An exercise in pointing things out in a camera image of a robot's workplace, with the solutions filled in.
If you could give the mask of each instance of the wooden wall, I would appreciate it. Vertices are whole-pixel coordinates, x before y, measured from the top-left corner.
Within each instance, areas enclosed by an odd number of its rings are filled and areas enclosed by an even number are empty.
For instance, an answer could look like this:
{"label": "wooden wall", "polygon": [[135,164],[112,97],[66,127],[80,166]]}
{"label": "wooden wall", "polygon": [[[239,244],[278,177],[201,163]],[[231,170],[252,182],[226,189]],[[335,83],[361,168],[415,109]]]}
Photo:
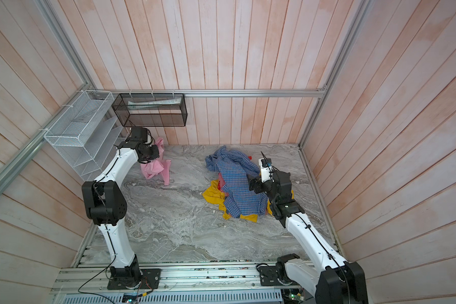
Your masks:
{"label": "wooden wall", "polygon": [[376,1],[304,150],[374,301],[456,303],[456,0]]}
{"label": "wooden wall", "polygon": [[[50,0],[98,88],[320,88],[361,0]],[[188,98],[169,144],[298,143],[312,98]]]}
{"label": "wooden wall", "polygon": [[[0,1],[0,168],[82,85],[35,2]],[[70,266],[89,227],[81,183],[46,146],[0,197],[0,302],[44,302]]]}

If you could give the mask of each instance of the red cloth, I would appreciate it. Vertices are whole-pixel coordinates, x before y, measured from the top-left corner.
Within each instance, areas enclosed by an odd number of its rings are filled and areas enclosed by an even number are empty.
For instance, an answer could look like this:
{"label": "red cloth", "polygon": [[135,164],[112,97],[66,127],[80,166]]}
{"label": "red cloth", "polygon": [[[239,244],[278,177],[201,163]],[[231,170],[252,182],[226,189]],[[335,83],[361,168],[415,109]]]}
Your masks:
{"label": "red cloth", "polygon": [[221,176],[221,173],[218,173],[218,190],[221,191],[221,188],[226,184],[225,180],[223,179],[223,176]]}

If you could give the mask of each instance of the pink cloth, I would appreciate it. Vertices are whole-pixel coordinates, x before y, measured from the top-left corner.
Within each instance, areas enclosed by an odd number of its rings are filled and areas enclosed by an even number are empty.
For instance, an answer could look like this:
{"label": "pink cloth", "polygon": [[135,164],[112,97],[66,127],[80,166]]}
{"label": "pink cloth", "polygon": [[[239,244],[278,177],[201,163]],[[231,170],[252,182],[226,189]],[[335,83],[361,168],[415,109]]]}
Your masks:
{"label": "pink cloth", "polygon": [[141,163],[140,170],[146,179],[151,179],[160,173],[164,178],[164,185],[169,185],[169,168],[170,160],[162,160],[164,155],[164,139],[162,137],[157,138],[156,145],[159,148],[159,158],[149,162]]}

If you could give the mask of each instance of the black wire mesh basket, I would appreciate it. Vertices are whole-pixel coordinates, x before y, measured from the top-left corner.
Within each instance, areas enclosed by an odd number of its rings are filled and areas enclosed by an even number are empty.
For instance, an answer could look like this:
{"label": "black wire mesh basket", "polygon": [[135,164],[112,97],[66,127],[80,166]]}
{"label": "black wire mesh basket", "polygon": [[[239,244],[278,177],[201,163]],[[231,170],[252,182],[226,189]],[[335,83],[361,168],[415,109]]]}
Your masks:
{"label": "black wire mesh basket", "polygon": [[185,126],[184,94],[121,93],[112,105],[123,126]]}

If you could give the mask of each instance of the black mounting plate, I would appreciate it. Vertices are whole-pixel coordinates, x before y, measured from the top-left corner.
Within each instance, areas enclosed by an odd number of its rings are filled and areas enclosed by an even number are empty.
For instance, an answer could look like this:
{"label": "black mounting plate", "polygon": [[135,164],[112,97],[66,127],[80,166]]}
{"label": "black mounting plate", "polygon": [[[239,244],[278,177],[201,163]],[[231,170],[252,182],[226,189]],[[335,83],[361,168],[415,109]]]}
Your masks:
{"label": "black mounting plate", "polygon": [[[158,268],[141,268],[142,271],[142,283],[140,284],[140,289],[150,289],[147,286],[149,284],[152,289],[159,288],[159,279],[160,279],[160,269]],[[110,278],[108,282],[108,290],[119,290],[126,289],[125,286],[117,280],[117,278]]]}
{"label": "black mounting plate", "polygon": [[[280,286],[282,285],[279,278],[279,271],[276,266],[259,266],[258,270],[260,271],[260,285],[262,286]],[[292,282],[290,285],[297,285],[296,282]]]}

